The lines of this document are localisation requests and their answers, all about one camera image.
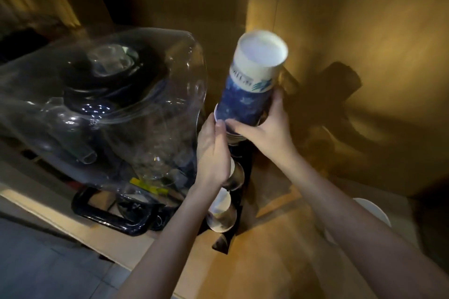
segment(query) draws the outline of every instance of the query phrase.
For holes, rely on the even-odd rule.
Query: hand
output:
[[[215,123],[213,113],[199,132],[197,160],[198,171],[194,187],[216,196],[221,185],[229,178],[231,155],[226,141],[226,125],[222,120]]]
[[[236,133],[246,137],[274,163],[296,153],[290,136],[288,115],[282,104],[282,90],[276,89],[273,101],[265,122],[252,127],[233,119],[227,119],[226,124]]]

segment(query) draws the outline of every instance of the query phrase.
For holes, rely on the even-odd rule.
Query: right hand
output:
[[[278,164],[296,153],[290,136],[288,115],[282,104],[282,90],[276,89],[268,112],[268,118],[257,127],[252,127],[234,119],[226,124],[236,133],[246,137],[270,160]]]

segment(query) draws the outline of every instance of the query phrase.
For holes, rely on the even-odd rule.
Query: tile floor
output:
[[[0,219],[0,298],[108,299],[129,271],[73,242]]]

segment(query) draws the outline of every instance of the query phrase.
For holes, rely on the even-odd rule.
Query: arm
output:
[[[198,137],[195,184],[157,240],[120,287],[116,299],[170,298],[207,210],[229,177],[230,155],[223,121],[211,114]]]
[[[449,277],[387,225],[318,174],[293,146],[282,93],[267,120],[250,127],[226,123],[247,137],[300,190],[379,298],[446,298]]]

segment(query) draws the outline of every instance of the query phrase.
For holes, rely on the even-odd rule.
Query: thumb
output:
[[[237,134],[246,137],[250,141],[253,141],[257,137],[257,133],[259,131],[257,127],[240,123],[232,118],[227,119],[226,124]]]

